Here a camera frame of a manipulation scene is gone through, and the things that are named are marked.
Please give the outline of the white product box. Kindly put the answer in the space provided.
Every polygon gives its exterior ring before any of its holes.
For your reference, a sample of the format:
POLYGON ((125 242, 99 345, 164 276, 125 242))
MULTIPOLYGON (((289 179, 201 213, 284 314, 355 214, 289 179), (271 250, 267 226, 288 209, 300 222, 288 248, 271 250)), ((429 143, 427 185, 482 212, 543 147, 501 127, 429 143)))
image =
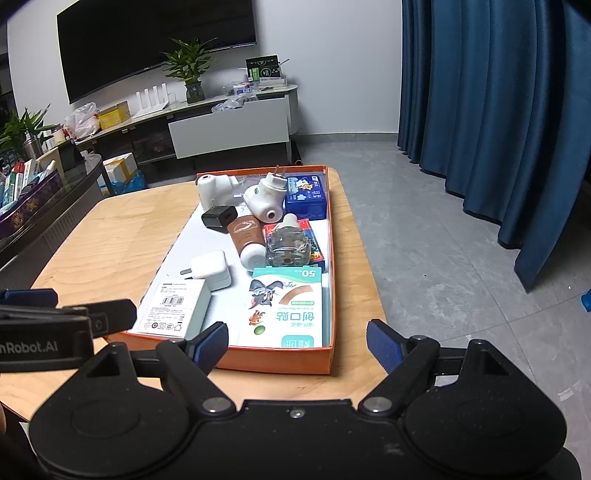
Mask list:
POLYGON ((204 279, 155 277, 127 333, 188 340, 200 333, 209 301, 211 290, 204 279))

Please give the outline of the white usb charger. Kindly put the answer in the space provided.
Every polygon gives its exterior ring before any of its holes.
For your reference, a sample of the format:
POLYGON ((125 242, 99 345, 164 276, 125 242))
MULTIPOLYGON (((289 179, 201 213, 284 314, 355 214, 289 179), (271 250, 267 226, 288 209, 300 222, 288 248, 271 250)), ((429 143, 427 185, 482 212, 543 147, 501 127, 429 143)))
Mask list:
POLYGON ((208 250, 181 263, 179 275, 183 279, 204 280, 209 291, 231 286, 231 275, 222 250, 208 250))

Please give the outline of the green bandage box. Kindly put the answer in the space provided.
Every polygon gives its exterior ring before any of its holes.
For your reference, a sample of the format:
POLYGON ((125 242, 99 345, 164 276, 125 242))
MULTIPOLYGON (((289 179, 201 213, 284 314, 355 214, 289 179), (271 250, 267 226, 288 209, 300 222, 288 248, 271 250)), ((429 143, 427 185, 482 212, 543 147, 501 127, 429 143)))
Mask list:
POLYGON ((228 319, 232 347, 308 349, 324 344, 321 268, 256 268, 236 301, 228 319))

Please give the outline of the black power adapter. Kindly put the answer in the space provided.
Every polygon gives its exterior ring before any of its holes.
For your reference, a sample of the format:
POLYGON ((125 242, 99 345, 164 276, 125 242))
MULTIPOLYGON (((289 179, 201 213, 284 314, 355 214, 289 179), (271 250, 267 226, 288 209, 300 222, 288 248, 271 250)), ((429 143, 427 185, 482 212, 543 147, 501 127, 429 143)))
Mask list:
POLYGON ((204 211, 201 221, 207 229, 226 233, 228 225, 238 217, 235 206, 214 206, 204 211))

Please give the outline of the clear liquid refill bottle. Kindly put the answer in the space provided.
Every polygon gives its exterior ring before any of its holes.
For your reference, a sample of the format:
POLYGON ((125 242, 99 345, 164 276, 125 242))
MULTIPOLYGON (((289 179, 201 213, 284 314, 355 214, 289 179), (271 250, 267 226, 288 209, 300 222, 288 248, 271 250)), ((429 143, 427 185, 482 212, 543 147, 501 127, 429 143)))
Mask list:
POLYGON ((267 266, 302 267, 310 262, 311 245, 296 215, 287 213, 279 224, 267 225, 264 234, 267 266))

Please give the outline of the white mosquito repellent heater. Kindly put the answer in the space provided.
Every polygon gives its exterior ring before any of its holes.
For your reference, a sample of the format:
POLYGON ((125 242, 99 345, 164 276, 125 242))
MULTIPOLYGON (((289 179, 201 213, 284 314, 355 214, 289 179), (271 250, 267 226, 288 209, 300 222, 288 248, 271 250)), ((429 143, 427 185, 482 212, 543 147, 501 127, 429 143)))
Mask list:
POLYGON ((286 196, 287 178, 273 172, 247 188, 242 198, 254 217, 260 222, 273 224, 280 222, 283 217, 283 200, 286 196))

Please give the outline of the black glass side table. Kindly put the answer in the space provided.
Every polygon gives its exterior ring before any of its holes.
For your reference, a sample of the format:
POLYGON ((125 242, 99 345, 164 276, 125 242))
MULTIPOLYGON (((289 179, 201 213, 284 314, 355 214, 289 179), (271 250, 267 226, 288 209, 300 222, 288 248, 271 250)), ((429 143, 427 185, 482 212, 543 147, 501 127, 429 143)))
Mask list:
POLYGON ((112 185, 102 162, 73 187, 63 187, 13 235, 1 241, 1 288, 29 288, 69 234, 103 199, 98 179, 112 185))

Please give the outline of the purple storage basket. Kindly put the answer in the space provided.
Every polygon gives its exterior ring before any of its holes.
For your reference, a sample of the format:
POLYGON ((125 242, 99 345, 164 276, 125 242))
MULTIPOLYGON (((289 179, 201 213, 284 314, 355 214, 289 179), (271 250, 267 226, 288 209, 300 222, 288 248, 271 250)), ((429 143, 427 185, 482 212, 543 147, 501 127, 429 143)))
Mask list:
POLYGON ((61 189, 62 180, 57 171, 51 172, 33 187, 26 187, 25 194, 6 208, 1 208, 1 239, 18 232, 61 189))

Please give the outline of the orange shallow tray box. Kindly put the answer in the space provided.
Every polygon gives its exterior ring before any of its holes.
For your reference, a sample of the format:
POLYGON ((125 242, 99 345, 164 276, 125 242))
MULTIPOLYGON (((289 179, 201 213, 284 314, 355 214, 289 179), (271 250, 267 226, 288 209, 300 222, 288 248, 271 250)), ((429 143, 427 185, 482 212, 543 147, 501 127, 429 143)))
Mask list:
POLYGON ((168 250, 130 330, 108 336, 131 350, 228 328, 217 368, 328 374, 334 356, 331 207, 290 211, 298 186, 329 191, 325 165, 205 174, 200 201, 168 250))

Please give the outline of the brown cosmetic tube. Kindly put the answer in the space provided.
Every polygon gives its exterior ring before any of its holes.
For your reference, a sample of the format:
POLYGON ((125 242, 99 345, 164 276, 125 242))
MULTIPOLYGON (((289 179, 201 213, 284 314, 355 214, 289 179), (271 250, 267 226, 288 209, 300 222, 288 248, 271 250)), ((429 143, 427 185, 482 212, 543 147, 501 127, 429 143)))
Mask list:
POLYGON ((266 265, 266 241, 259 219, 253 215, 237 217, 228 224, 228 233, 246 270, 266 265))

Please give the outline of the blue plastic bag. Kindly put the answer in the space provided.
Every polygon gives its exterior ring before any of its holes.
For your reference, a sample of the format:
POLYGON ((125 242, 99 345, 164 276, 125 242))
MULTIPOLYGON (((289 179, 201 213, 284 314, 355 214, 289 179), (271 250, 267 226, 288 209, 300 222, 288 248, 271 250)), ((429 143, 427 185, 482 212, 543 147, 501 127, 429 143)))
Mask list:
MULTIPOLYGON (((109 181, 115 195, 122 195, 146 189, 145 176, 141 171, 136 171, 127 182, 119 182, 114 177, 109 177, 109 181)), ((98 177, 97 184, 101 193, 106 196, 109 191, 102 176, 98 177)))

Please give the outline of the white plug-in device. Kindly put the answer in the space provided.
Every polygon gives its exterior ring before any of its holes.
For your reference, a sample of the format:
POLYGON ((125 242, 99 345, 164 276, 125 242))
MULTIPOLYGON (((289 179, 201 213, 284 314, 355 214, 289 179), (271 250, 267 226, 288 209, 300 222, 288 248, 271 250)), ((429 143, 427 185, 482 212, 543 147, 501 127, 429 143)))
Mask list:
POLYGON ((239 185, 235 176, 205 174, 198 177, 197 191, 204 211, 227 205, 239 185))

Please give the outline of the left potted plant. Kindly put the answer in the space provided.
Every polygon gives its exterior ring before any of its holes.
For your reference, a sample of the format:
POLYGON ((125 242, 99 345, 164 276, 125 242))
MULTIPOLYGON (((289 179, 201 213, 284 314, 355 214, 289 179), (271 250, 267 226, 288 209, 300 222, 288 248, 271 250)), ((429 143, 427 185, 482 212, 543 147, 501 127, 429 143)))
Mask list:
POLYGON ((32 139, 42 145, 52 136, 52 131, 57 124, 44 124, 44 117, 51 105, 35 113, 24 110, 22 115, 12 113, 1 132, 1 152, 16 154, 21 159, 26 159, 25 141, 32 139))

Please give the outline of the blue card box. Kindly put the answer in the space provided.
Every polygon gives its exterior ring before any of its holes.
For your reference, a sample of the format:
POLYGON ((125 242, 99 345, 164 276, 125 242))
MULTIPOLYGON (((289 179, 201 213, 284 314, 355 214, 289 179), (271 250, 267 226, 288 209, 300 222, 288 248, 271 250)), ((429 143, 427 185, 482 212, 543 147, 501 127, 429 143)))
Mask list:
POLYGON ((325 220, 328 202, 322 178, 318 175, 288 176, 284 212, 294 214, 298 219, 325 220))

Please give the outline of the plastic bag on cabinet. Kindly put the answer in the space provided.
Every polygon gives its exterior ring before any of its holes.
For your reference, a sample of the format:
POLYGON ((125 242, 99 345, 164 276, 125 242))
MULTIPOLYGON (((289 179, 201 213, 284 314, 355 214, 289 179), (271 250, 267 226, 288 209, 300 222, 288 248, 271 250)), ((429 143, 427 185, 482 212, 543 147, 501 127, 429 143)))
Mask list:
POLYGON ((64 120, 64 129, 73 140, 82 140, 100 130, 99 110, 94 102, 76 108, 64 120))

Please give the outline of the yellow box on cabinet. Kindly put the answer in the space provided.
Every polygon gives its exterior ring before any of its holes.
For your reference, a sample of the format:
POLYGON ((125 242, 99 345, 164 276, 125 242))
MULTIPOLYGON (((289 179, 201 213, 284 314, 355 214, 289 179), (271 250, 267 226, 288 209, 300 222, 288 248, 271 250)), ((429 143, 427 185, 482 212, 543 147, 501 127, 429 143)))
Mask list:
POLYGON ((97 118, 102 130, 109 129, 121 124, 131 118, 127 101, 120 102, 111 107, 101 109, 97 113, 97 118))

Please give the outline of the blue plastic stool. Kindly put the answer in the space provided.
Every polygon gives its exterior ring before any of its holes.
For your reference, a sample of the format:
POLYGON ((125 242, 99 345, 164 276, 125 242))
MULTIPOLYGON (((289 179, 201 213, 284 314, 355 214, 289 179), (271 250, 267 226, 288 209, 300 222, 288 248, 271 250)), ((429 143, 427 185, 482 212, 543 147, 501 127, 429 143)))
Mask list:
POLYGON ((584 309, 590 313, 591 312, 591 289, 589 289, 586 293, 581 296, 581 303, 584 309))

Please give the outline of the white wifi router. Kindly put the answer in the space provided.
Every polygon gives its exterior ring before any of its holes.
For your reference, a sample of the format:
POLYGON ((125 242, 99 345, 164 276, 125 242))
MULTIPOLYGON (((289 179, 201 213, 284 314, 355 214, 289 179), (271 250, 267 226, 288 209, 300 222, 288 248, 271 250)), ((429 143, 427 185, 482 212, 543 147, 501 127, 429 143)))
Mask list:
POLYGON ((133 119, 137 119, 152 113, 162 111, 169 103, 168 91, 165 83, 154 85, 151 89, 135 92, 137 111, 133 119))

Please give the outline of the white tv cabinet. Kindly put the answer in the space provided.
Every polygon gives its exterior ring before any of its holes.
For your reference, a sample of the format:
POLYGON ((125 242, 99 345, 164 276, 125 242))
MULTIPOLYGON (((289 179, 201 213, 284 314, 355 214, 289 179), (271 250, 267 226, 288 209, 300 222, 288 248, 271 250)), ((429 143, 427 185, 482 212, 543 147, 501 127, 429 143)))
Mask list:
POLYGON ((109 127, 77 145, 104 159, 132 153, 141 166, 266 145, 283 146, 290 158, 291 138, 298 130, 297 93, 296 85, 267 87, 242 107, 223 111, 212 108, 224 96, 181 102, 109 127))

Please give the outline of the blue curtain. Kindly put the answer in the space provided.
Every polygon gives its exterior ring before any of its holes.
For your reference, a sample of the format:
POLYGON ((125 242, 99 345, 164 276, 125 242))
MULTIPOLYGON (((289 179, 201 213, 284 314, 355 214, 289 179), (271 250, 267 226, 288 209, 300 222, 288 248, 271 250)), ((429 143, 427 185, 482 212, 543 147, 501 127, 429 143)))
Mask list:
POLYGON ((586 1, 406 1, 398 146, 537 286, 590 167, 586 1))

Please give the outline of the potted green plant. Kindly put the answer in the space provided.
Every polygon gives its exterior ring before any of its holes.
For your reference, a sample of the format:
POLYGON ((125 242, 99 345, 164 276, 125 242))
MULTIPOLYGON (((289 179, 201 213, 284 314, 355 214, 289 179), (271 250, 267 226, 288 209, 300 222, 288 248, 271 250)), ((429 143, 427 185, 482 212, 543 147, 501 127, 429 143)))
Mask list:
POLYGON ((184 83, 186 102, 193 104, 205 99, 204 88, 201 86, 201 76, 211 66, 212 55, 209 51, 211 40, 200 41, 193 38, 189 41, 173 39, 175 49, 164 52, 163 64, 168 78, 180 80, 184 83))

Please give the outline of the black green display box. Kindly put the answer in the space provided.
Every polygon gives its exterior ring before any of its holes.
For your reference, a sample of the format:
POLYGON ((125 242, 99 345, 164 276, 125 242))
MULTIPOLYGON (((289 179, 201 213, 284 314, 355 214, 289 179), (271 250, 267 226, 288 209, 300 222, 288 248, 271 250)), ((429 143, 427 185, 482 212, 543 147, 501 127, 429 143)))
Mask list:
POLYGON ((280 60, 276 55, 264 55, 247 58, 245 60, 247 79, 259 82, 283 77, 280 70, 280 60))

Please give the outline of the black wall television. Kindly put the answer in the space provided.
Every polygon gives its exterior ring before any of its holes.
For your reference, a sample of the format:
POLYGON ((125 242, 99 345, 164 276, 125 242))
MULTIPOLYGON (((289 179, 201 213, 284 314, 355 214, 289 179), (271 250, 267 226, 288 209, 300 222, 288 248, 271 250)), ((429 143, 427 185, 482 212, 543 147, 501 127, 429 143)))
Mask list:
POLYGON ((77 1, 56 16, 68 100, 157 67, 181 43, 256 43, 250 1, 77 1))

